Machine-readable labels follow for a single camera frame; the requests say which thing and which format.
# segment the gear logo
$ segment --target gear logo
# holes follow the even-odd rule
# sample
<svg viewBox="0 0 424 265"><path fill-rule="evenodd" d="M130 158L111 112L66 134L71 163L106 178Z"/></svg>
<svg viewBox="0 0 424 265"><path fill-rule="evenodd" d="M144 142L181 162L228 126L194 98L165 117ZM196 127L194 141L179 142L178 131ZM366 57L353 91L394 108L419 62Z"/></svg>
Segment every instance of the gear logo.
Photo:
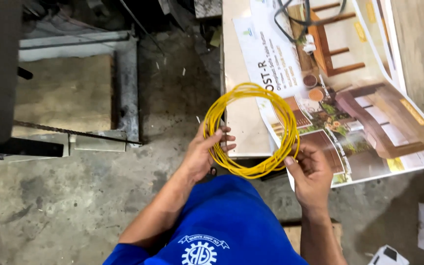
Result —
<svg viewBox="0 0 424 265"><path fill-rule="evenodd" d="M217 252L214 251L214 247L210 246L209 243L202 244L201 241L197 242L197 245L192 243L191 248L185 249L185 254L182 255L184 258L182 263L187 265L212 265L211 262L216 262L217 259L214 257Z"/></svg>

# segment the concrete floor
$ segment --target concrete floor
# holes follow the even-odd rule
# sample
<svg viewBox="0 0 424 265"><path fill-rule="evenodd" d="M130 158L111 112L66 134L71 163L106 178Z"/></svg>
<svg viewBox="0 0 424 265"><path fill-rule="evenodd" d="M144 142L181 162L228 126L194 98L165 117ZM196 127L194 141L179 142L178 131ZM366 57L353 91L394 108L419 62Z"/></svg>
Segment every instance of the concrete floor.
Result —
<svg viewBox="0 0 424 265"><path fill-rule="evenodd" d="M208 51L193 34L162 33L159 39L166 63L149 40L140 41L138 51L144 147L0 162L0 265L102 263L177 168L196 132L196 116L203 118L219 96L219 51ZM300 217L286 179L252 183L279 220ZM424 264L416 246L418 202L424 202L424 172L333 190L330 213L343 224L348 263L365 265L369 253L389 244L410 264Z"/></svg>

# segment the furniture brochure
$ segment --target furniture brochure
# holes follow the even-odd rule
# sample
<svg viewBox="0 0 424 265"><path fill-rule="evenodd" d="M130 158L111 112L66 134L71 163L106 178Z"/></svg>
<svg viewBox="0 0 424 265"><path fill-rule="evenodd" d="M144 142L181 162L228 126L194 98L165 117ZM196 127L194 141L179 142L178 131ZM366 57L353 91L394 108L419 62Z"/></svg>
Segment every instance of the furniture brochure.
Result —
<svg viewBox="0 0 424 265"><path fill-rule="evenodd" d="M339 10L338 3L325 0L310 0L310 5L312 20ZM324 151L333 170L332 187L424 168L424 114L392 78L401 68L393 63L396 54L381 14L385 4L348 1L343 14L308 27L296 44L274 22L277 1L250 0L250 6L250 17L233 19L250 81L289 104L301 140ZM287 11L301 20L306 13L301 3ZM303 27L288 15L276 20L297 38ZM280 146L283 121L269 100L256 102ZM291 175L289 180L294 189Z"/></svg>

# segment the fingernail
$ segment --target fingernail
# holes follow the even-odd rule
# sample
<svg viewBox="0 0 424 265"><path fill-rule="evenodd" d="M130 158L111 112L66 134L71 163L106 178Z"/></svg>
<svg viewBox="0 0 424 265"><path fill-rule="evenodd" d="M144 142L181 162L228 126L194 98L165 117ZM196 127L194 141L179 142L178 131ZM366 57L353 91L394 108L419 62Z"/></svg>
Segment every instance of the fingernail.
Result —
<svg viewBox="0 0 424 265"><path fill-rule="evenodd" d="M295 160L293 157L286 157L284 159L284 164L286 164L286 166L291 166L292 164L294 164Z"/></svg>

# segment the coiled yellow wire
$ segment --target coiled yellow wire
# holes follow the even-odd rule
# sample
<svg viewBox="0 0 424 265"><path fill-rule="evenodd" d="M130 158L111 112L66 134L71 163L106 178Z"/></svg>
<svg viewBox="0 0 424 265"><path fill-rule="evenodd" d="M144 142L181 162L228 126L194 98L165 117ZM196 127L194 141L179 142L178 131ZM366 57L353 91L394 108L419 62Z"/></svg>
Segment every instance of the coiled yellow wire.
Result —
<svg viewBox="0 0 424 265"><path fill-rule="evenodd" d="M205 124L207 126L204 126L204 137L206 138L208 135L213 135L215 131L219 129L220 118L228 104L237 99L248 97L261 97L271 101L276 114L284 121L284 135L281 140L281 147L271 157L250 168L240 166L235 161L231 160L228 155L223 152L220 143L216 143L213 149L209 149L209 152L217 164L227 168L232 174L247 179L256 179L269 174L271 171L284 169L284 166L277 167L282 163L284 158L290 154L293 144L297 143L297 148L293 154L294 158L299 151L300 140L297 131L297 121L290 106L278 94L251 82L237 85L232 91L217 99L209 108L209 111L205 115Z"/></svg>

